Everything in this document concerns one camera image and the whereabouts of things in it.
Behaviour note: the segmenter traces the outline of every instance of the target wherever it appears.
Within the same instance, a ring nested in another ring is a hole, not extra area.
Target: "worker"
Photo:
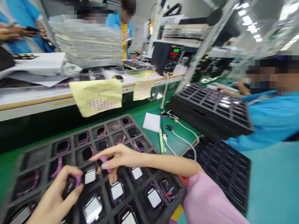
[[[136,11],[136,0],[121,0],[121,10],[117,14],[109,14],[106,20],[106,26],[115,29],[121,29],[124,41],[122,43],[123,59],[130,59],[128,48],[132,44],[132,40],[125,41],[132,38],[133,26],[131,22],[132,16]]]
[[[0,28],[0,43],[14,40],[22,40],[21,35],[14,30]]]
[[[40,37],[47,32],[40,22],[40,12],[28,0],[0,0],[0,28],[13,30],[22,36],[21,40],[13,40],[4,44],[4,48],[14,54],[53,52],[45,46]],[[30,26],[39,32],[28,31]]]
[[[291,56],[275,56],[261,60],[260,71],[273,90],[247,96],[232,94],[247,101],[254,126],[251,135],[226,140],[241,152],[266,148],[299,131],[298,62]]]
[[[103,169],[113,169],[112,174],[109,174],[111,185],[117,181],[119,166],[150,167],[189,178],[187,195],[182,203],[189,224],[249,224],[229,202],[220,187],[194,160],[172,155],[140,153],[123,144],[105,149],[90,160],[96,161],[102,155],[106,157],[114,155],[112,160],[102,165]],[[79,186],[63,200],[61,194],[67,176],[80,173],[82,172],[76,167],[65,166],[44,194],[27,223],[59,224],[76,203],[83,189],[82,185]]]

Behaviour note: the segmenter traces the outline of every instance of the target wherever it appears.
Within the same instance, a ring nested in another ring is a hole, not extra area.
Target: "pink sleeve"
[[[183,208],[188,224],[249,224],[206,174],[190,177]]]

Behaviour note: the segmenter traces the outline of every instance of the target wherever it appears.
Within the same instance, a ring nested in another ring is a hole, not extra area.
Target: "smartphone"
[[[125,207],[118,216],[119,224],[138,224],[135,212],[133,211],[131,206]]]
[[[97,181],[97,167],[91,166],[84,171],[83,183],[87,186],[94,184]]]
[[[130,68],[132,70],[137,70],[137,69],[144,68],[143,65],[139,65],[139,64],[137,64],[135,62],[130,62],[130,61],[123,62],[123,64],[124,64],[124,66],[126,66],[126,67],[128,67],[128,68]]]
[[[121,179],[110,186],[110,197],[113,204],[118,204],[125,196],[125,189]]]
[[[144,177],[141,168],[130,168],[130,172],[135,182],[141,181]]]
[[[103,151],[108,148],[108,143],[106,140],[100,141],[97,143],[97,150]]]
[[[136,137],[138,135],[138,131],[135,127],[131,127],[128,129],[128,132],[130,134],[130,136],[133,138],[133,137]]]
[[[128,126],[130,124],[129,119],[127,119],[127,118],[122,119],[121,122],[124,126]]]
[[[153,183],[145,189],[145,197],[153,210],[156,211],[163,206],[163,200]]]
[[[124,81],[123,77],[120,76],[120,75],[114,75],[113,78],[114,78],[114,79],[118,79],[118,80],[121,81],[121,82]]]
[[[103,210],[101,197],[97,193],[92,193],[83,203],[82,211],[87,224],[96,222]]]
[[[37,33],[38,33],[38,32],[40,32],[40,30],[39,30],[39,29],[37,29],[37,28],[34,28],[34,27],[31,27],[31,26],[27,26],[27,27],[26,27],[26,30],[27,30],[27,31],[33,31],[33,32],[37,32]]]
[[[33,213],[34,208],[35,204],[24,204],[13,213],[13,215],[10,218],[9,224],[25,224],[31,216],[31,214]]]
[[[133,144],[138,152],[144,152],[144,145],[140,140],[133,141]]]

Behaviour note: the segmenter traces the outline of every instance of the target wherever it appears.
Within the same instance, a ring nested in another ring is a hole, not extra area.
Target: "metal pole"
[[[228,0],[228,2],[225,4],[225,6],[222,9],[222,17],[221,17],[220,21],[217,24],[215,24],[214,26],[212,26],[209,34],[207,35],[207,37],[203,41],[202,45],[197,50],[197,53],[194,56],[193,61],[191,62],[183,80],[181,81],[177,90],[175,91],[176,93],[181,91],[184,88],[184,86],[187,84],[187,82],[189,82],[192,79],[194,72],[196,70],[197,64],[201,61],[202,57],[208,51],[210,46],[216,41],[216,39],[219,36],[220,32],[222,31],[223,27],[225,26],[228,19],[234,12],[232,9],[237,2],[238,2],[238,0]]]
[[[46,27],[46,30],[48,31],[48,38],[50,39],[50,41],[52,41],[52,43],[55,45],[56,47],[56,51],[60,51],[59,45],[57,44],[55,38],[54,38],[54,34],[52,31],[52,28],[50,27],[49,23],[48,23],[48,14],[44,8],[44,4],[42,3],[42,0],[36,0],[36,5],[41,13],[41,15],[43,16],[43,22],[44,22],[44,26]]]
[[[162,2],[162,0],[157,1],[155,16],[154,16],[154,18],[151,18],[153,20],[153,33],[150,37],[149,48],[147,51],[148,52],[147,55],[150,57],[152,57],[152,54],[153,54],[153,45],[154,45],[154,42],[158,38],[158,34],[159,34],[159,30],[160,30],[160,23],[161,23],[163,14],[164,14],[163,9],[161,8],[161,2]]]

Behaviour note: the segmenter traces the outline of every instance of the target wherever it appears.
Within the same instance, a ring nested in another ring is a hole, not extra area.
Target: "charging cable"
[[[191,131],[189,128],[186,128],[184,125],[182,125],[179,121],[178,121],[178,117],[174,116],[174,115],[170,115],[170,118],[172,118],[174,121],[178,122],[183,128],[187,129],[188,131],[192,132],[195,137],[196,137],[196,145],[199,143],[199,137],[197,136],[197,134],[195,134],[193,131]]]
[[[175,156],[177,156],[177,154],[172,150],[172,148],[168,145],[168,143],[167,143],[167,137],[166,136],[163,136],[163,140],[164,140],[164,142],[166,143],[166,145],[167,145],[167,147],[170,149],[170,151],[172,151],[172,153],[175,155]]]
[[[190,143],[189,143],[188,141],[186,141],[185,139],[183,139],[182,137],[178,136],[178,135],[174,132],[174,130],[172,130],[172,133],[173,133],[175,136],[177,136],[177,137],[179,137],[180,139],[182,139],[182,140],[184,140],[185,142],[187,142],[187,143],[191,146],[191,148],[192,148],[193,151],[194,151],[194,161],[196,161],[197,155],[196,155],[196,151],[195,151],[195,148],[193,147],[193,145],[190,144]]]
[[[166,86],[165,86],[165,90],[164,90],[164,94],[163,94],[162,105],[160,107],[163,112],[165,112],[164,111],[164,102],[165,102],[165,97],[166,97],[166,92],[167,92],[167,87],[168,87],[168,82],[169,82],[169,75],[166,74],[166,76],[167,76],[167,81],[166,81]]]
[[[62,73],[61,75],[66,77],[75,77],[82,72],[82,68],[75,64],[66,63],[62,66]]]

